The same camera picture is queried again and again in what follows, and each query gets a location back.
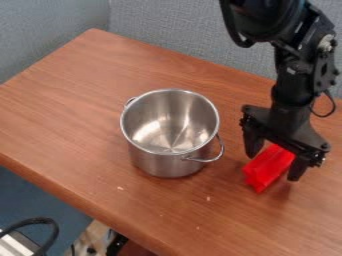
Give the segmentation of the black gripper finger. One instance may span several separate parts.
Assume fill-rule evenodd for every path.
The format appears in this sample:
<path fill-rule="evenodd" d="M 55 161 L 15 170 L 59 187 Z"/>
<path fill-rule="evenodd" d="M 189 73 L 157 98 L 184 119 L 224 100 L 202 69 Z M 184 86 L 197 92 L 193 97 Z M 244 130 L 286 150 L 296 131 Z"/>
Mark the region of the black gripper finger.
<path fill-rule="evenodd" d="M 305 156 L 297 156 L 289 169 L 288 180 L 297 182 L 310 167 L 310 159 Z"/>
<path fill-rule="evenodd" d="M 265 131 L 261 128 L 244 127 L 245 151 L 249 158 L 254 158 L 265 145 Z"/>

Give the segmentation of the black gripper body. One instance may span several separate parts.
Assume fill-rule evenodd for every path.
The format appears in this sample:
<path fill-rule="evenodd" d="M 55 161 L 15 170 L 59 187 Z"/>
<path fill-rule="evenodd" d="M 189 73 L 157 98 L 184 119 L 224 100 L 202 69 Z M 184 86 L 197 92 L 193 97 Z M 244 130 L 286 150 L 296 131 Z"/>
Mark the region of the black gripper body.
<path fill-rule="evenodd" d="M 272 88 L 272 107 L 265 108 L 254 105 L 244 105 L 241 127 L 261 128 L 265 131 L 265 141 L 293 152 L 296 156 L 310 159 L 310 167 L 321 166 L 332 146 L 312 126 L 312 103 L 310 97 L 301 104 L 294 104 L 292 99 L 297 96 L 292 89 L 281 92 L 278 85 Z"/>

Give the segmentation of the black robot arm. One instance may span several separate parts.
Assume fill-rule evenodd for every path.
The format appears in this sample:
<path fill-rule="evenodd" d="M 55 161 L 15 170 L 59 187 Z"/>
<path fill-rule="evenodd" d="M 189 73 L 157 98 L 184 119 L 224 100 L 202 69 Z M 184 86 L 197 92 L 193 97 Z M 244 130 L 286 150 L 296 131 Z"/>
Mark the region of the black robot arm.
<path fill-rule="evenodd" d="M 296 159 L 288 179 L 321 166 L 332 146 L 312 126 L 314 104 L 337 83 L 334 23 L 309 0 L 220 0 L 228 33 L 242 48 L 274 47 L 277 81 L 272 106 L 242 107 L 245 150 L 254 157 L 270 141 Z"/>

